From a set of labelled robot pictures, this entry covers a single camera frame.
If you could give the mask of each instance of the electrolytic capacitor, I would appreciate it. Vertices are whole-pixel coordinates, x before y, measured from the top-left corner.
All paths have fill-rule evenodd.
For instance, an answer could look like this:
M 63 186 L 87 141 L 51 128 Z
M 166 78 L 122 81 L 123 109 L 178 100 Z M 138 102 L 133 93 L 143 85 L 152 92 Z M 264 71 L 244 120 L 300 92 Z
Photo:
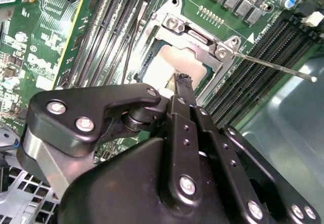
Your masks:
M 295 0 L 279 0 L 279 5 L 286 10 L 289 10 L 295 6 L 295 3 Z

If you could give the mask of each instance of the silver screw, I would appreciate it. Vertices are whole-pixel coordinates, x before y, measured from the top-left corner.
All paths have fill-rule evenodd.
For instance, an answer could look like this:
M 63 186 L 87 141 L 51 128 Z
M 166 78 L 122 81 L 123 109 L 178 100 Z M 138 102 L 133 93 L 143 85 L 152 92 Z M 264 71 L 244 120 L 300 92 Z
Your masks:
M 196 192 L 196 186 L 194 185 L 193 181 L 186 177 L 186 176 L 182 176 L 180 178 L 180 187 L 182 189 L 183 192 L 185 192 L 188 195 L 193 195 L 194 192 Z
M 179 101 L 181 104 L 186 104 L 186 102 L 185 102 L 181 97 L 178 97 L 178 101 Z
M 169 18 L 167 20 L 167 27 L 170 29 L 175 29 L 178 26 L 178 20 L 174 18 Z
M 228 132 L 229 132 L 231 135 L 236 135 L 235 131 L 232 130 L 231 128 L 228 128 Z
M 217 51 L 216 51 L 216 55 L 217 55 L 217 57 L 219 57 L 219 58 L 225 58 L 226 57 L 226 55 L 227 55 L 227 50 L 225 49 L 225 48 L 220 48 L 220 49 L 218 49 Z
M 179 29 L 179 31 L 184 31 L 184 25 L 180 25 L 180 26 L 178 27 L 178 29 Z
M 305 206 L 304 207 L 305 211 L 306 211 L 306 214 L 309 216 L 309 218 L 315 220 L 316 219 L 316 215 L 315 213 L 312 211 L 311 208 L 309 208 L 308 206 Z
M 66 107 L 63 103 L 58 101 L 52 101 L 47 104 L 46 109 L 53 114 L 60 115 L 66 112 Z
M 202 115 L 205 115 L 205 116 L 207 115 L 207 112 L 203 108 L 201 108 L 199 110 L 200 110 L 200 112 L 201 112 Z
M 299 219 L 304 218 L 304 214 L 302 213 L 302 211 L 299 209 L 299 207 L 297 205 L 292 205 L 292 210 L 293 210 L 294 214 L 296 215 L 296 217 L 298 217 Z
M 151 88 L 147 89 L 147 93 L 150 94 L 151 96 L 156 96 L 157 95 L 157 93 Z
M 76 120 L 75 125 L 78 129 L 84 132 L 90 132 L 95 128 L 94 123 L 89 118 L 79 118 Z
M 154 12 L 154 13 L 152 14 L 152 16 L 151 16 L 151 19 L 152 19 L 152 20 L 155 20 L 156 17 L 157 17 L 157 13 Z
M 250 200 L 248 202 L 248 208 L 249 208 L 252 216 L 254 216 L 258 220 L 262 219 L 263 214 L 262 214 L 262 211 L 261 211 L 260 207 L 257 205 L 257 203 Z
M 98 164 L 100 162 L 99 157 L 93 157 L 93 163 Z

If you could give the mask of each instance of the motherboard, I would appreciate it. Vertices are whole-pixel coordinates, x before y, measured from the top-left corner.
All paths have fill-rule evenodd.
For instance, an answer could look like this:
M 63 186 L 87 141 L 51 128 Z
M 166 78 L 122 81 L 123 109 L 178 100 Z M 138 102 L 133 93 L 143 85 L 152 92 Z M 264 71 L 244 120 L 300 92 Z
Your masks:
M 229 51 L 299 69 L 323 44 L 323 14 L 324 0 L 0 0 L 0 122 L 20 135 L 43 90 L 145 82 L 170 96 L 181 72 L 215 124 L 235 126 L 287 76 Z

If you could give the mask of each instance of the capacitor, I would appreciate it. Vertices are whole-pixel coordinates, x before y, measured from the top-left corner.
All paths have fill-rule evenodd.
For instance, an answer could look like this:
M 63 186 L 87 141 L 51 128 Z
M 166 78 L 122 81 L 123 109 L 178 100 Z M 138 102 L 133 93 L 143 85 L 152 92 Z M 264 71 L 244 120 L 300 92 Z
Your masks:
M 286 10 L 289 10 L 295 6 L 295 3 L 295 0 L 279 0 L 279 5 Z
M 18 77 L 10 77 L 2 82 L 2 86 L 7 90 L 13 90 L 15 87 L 19 86 L 20 81 Z

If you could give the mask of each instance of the metal rod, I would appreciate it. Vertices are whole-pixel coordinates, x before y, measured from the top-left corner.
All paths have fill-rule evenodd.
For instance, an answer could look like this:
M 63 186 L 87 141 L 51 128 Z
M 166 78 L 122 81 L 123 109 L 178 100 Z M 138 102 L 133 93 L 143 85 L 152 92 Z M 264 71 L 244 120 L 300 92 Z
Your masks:
M 262 64 L 262 65 L 270 67 L 270 68 L 280 70 L 280 71 L 285 72 L 285 73 L 289 73 L 289 74 L 291 74 L 293 76 L 297 76 L 299 78 L 302 78 L 302 79 L 305 79 L 305 80 L 308 80 L 308 81 L 312 81 L 312 82 L 317 81 L 317 77 L 315 77 L 315 76 L 310 76 L 308 74 L 301 73 L 301 72 L 298 72 L 298 71 L 295 71 L 295 70 L 280 66 L 278 64 L 273 64 L 273 63 L 270 63 L 270 62 L 267 62 L 267 61 L 264 61 L 264 60 L 261 60 L 261 59 L 258 59 L 258 58 L 250 57 L 250 56 L 244 55 L 242 53 L 233 52 L 233 55 L 236 56 L 236 57 L 239 57 L 239 58 L 247 59 L 249 61 L 252 61 L 252 62 L 255 62 L 255 63 L 258 63 L 258 64 Z

